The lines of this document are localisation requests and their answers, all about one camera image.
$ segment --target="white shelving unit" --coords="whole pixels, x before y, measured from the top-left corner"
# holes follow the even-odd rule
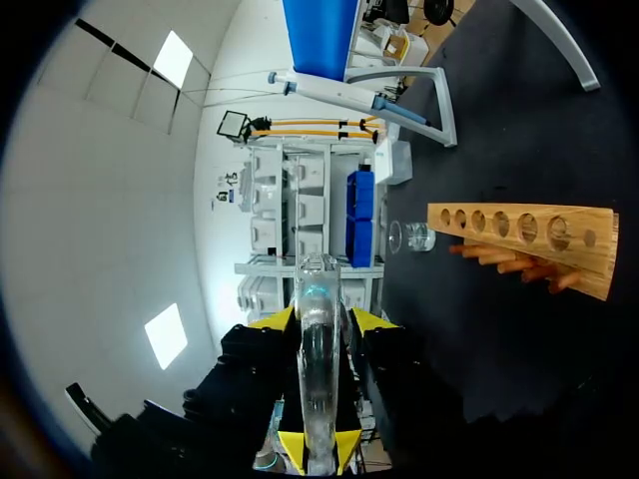
[[[260,141],[258,145],[249,145],[252,149],[252,168],[256,167],[256,155],[260,150],[269,150],[279,152],[279,164],[276,185],[279,186],[278,193],[278,205],[282,204],[282,198],[284,193],[285,162],[290,161],[291,165],[298,165],[299,161],[296,161],[296,156],[313,155],[322,156],[324,167],[324,182],[322,195],[324,199],[324,212],[323,212],[323,225],[321,226],[322,232],[322,252],[329,253],[330,251],[330,201],[331,201],[331,187],[330,187],[330,173],[332,162],[335,161],[333,154],[335,152],[347,152],[353,150],[355,152],[361,152],[362,150],[369,149],[369,157],[372,159],[372,153],[374,152],[374,145],[371,142],[348,142],[348,143],[336,143],[334,140],[322,140],[322,139],[304,139],[300,137],[291,137],[284,139],[265,138],[264,141]],[[289,280],[295,277],[296,269],[300,255],[298,254],[299,239],[298,232],[300,231],[298,219],[300,217],[300,188],[297,188],[295,192],[295,212],[296,217],[289,219],[287,228],[295,225],[295,251],[287,251],[289,255],[285,254],[285,231],[283,228],[283,208],[278,208],[275,211],[276,218],[276,239],[277,247],[275,256],[267,254],[253,254],[247,262],[236,263],[235,273],[245,274],[251,276],[268,276],[274,277],[277,280],[278,285],[278,302],[280,309],[284,309],[287,305],[287,288],[285,287],[285,280]],[[372,236],[372,253],[371,253],[371,266],[370,267],[352,267],[347,261],[345,256],[337,257],[337,261],[340,265],[340,275],[342,279],[362,279],[364,281],[364,308],[372,310],[376,304],[379,304],[379,298],[381,295],[381,282],[383,279],[384,265],[383,261],[377,259],[377,249],[379,245],[379,198],[380,192],[375,189],[374,196],[374,217],[373,217],[373,236]]]

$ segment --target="white box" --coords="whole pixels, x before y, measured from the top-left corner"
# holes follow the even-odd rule
[[[428,55],[428,44],[417,35],[405,31],[403,33],[408,44],[406,45],[406,52],[399,60],[399,65],[402,67],[420,67]]]
[[[298,254],[322,252],[322,240],[321,232],[298,232]]]
[[[298,188],[323,187],[323,160],[318,158],[300,157],[298,167]]]
[[[277,185],[253,184],[253,213],[274,211],[281,208],[282,196]]]
[[[375,149],[375,182],[378,185],[399,185],[412,178],[412,155],[409,142],[384,139]]]
[[[274,277],[262,277],[251,294],[253,310],[258,313],[278,312],[278,283]]]
[[[353,307],[364,309],[365,292],[363,279],[343,279],[341,281],[341,298],[346,310]]]
[[[256,252],[267,253],[276,247],[276,221],[273,218],[251,218],[251,245]]]
[[[298,225],[301,227],[323,225],[323,197],[300,195]]]

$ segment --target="blue container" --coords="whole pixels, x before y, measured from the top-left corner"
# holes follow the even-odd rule
[[[352,267],[370,267],[372,222],[346,217],[346,256]]]
[[[354,172],[348,175],[346,214],[355,221],[372,220],[374,189],[373,172]]]
[[[343,81],[357,3],[284,0],[296,72]]]

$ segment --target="metal shelf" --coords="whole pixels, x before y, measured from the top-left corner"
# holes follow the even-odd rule
[[[332,162],[332,153],[334,150],[341,151],[346,148],[352,147],[368,147],[371,148],[370,142],[366,144],[361,144],[355,146],[353,142],[348,142],[348,144],[340,143],[336,144],[334,141],[326,142],[326,141],[318,141],[318,142],[309,142],[308,139],[302,138],[285,138],[285,139],[264,139],[268,141],[260,141],[259,145],[249,145],[249,148],[252,150],[252,168],[255,170],[256,161],[255,161],[255,152],[258,150],[277,150],[281,152],[280,155],[280,167],[277,170],[276,174],[276,184],[280,186],[278,192],[278,205],[282,204],[282,197],[284,194],[284,173],[283,166],[285,155],[303,155],[307,154],[315,154],[315,155],[323,155],[323,163],[324,163],[324,184],[323,184],[323,198],[324,198],[324,218],[323,225],[321,227],[322,231],[322,251],[325,253],[329,253],[329,241],[330,241],[330,171],[331,171],[331,162]],[[345,257],[338,257],[337,261],[340,266],[340,276],[342,279],[363,279],[365,293],[364,293],[364,308],[367,310],[371,310],[373,306],[373,282],[380,282],[383,278],[384,272],[384,264],[383,261],[380,260],[376,256],[377,245],[378,245],[378,234],[379,234],[379,198],[380,192],[375,189],[375,197],[374,197],[374,219],[373,219],[373,238],[372,238],[372,258],[371,258],[371,267],[352,267],[348,263]],[[267,276],[267,277],[275,277],[277,279],[278,285],[278,302],[280,309],[284,309],[285,305],[285,279],[294,278],[297,270],[297,264],[300,256],[297,254],[299,249],[299,239],[298,239],[298,231],[300,230],[298,220],[300,217],[300,189],[296,191],[295,195],[295,226],[296,226],[296,235],[295,235],[295,255],[285,255],[284,251],[284,228],[283,228],[283,209],[278,208],[275,211],[276,218],[276,256],[269,256],[267,254],[254,254],[251,259],[244,263],[236,263],[235,265],[235,273],[236,274],[245,274],[251,276]],[[377,286],[377,297],[374,299],[378,303],[379,295],[381,291],[380,284]]]

